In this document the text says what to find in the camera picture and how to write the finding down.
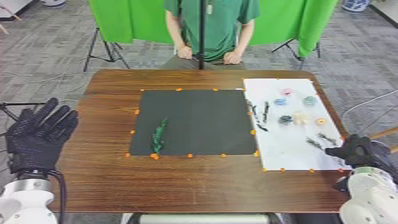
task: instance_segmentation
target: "green t-shirt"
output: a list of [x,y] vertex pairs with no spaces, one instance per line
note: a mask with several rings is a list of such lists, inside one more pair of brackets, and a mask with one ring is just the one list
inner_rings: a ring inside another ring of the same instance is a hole
[[[206,1],[205,61],[215,61],[235,50],[236,21],[247,24],[260,16],[260,0]],[[199,52],[199,2],[199,0],[165,0],[165,10],[183,18],[183,39],[194,54]]]

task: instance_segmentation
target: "black glove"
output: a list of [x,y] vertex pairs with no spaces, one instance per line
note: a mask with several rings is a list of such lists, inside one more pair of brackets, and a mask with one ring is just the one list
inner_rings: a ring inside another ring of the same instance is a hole
[[52,98],[36,114],[25,109],[6,133],[11,173],[55,170],[64,143],[78,126],[78,112],[69,106],[62,106],[52,114],[57,105],[59,100]]
[[375,165],[373,147],[368,137],[359,138],[357,135],[350,135],[341,148],[329,148],[325,152],[327,155],[340,157],[345,160],[345,164],[354,168]]

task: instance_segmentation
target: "robotic arm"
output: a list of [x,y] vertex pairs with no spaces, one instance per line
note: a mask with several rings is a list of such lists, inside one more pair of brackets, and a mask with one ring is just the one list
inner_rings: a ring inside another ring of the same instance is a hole
[[46,102],[34,114],[25,109],[14,125],[6,133],[7,152],[11,157],[11,173],[16,181],[6,185],[0,197],[0,223],[55,224],[57,219],[46,206],[53,201],[48,176],[61,182],[61,217],[64,222],[66,184],[64,176],[55,170],[64,143],[78,125],[78,113],[62,106],[55,113],[59,100]]
[[352,135],[343,147],[327,149],[327,154],[354,167],[334,186],[352,197],[340,209],[345,224],[398,223],[398,172],[388,158],[389,148]]

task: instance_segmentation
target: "gray floor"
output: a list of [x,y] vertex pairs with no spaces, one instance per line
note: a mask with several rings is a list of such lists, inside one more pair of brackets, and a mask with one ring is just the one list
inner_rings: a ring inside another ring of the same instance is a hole
[[[112,64],[93,61],[89,72],[82,73],[82,59],[94,31],[87,2],[69,0],[62,9],[48,9],[36,4],[21,18],[21,22],[2,22],[11,35],[0,33],[0,101],[37,102],[55,96],[77,106],[96,71],[101,68],[123,68],[121,62]],[[276,46],[249,48],[249,69],[297,69],[290,51],[283,49],[272,54]],[[123,47],[123,55],[135,69],[157,69],[173,56],[173,46],[164,44],[135,41]],[[340,114],[354,105],[398,89],[398,29],[372,10],[348,14],[336,9],[322,38],[322,58],[309,56],[304,70],[316,74]],[[366,135],[398,126],[396,99],[398,95],[393,95],[352,111],[343,120],[352,133]],[[391,112],[366,128],[388,110]],[[11,121],[0,114],[2,131],[9,125]],[[398,144],[396,138],[395,135],[382,140],[388,144]],[[2,153],[0,170],[6,160]],[[0,185],[9,178],[6,171],[0,173]],[[69,219],[69,223],[117,223],[119,216],[73,215]]]

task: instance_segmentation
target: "person's arm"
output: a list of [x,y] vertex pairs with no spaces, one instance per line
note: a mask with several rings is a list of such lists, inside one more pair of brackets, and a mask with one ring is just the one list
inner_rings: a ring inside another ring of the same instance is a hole
[[178,49],[178,57],[192,59],[192,48],[185,45],[181,37],[180,18],[173,15],[171,11],[165,11],[165,21],[171,39],[174,41],[174,46]]
[[254,32],[254,19],[247,24],[242,24],[238,46],[235,48],[235,51],[226,53],[224,64],[240,64],[245,48],[252,39],[252,32]]

